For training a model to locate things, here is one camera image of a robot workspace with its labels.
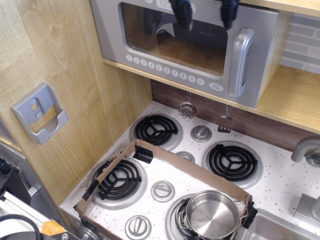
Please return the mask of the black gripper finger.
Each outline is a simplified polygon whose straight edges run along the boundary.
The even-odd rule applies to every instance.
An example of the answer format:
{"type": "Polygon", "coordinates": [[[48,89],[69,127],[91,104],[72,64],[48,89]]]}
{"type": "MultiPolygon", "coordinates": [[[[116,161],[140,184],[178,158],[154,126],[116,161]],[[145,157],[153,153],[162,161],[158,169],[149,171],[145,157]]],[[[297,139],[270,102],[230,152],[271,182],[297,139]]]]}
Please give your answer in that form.
{"type": "Polygon", "coordinates": [[[192,22],[192,7],[189,0],[169,0],[176,20],[180,27],[190,29],[192,22]]]}
{"type": "Polygon", "coordinates": [[[230,29],[232,27],[232,23],[237,16],[238,3],[238,0],[221,1],[220,17],[225,29],[230,29]]]}

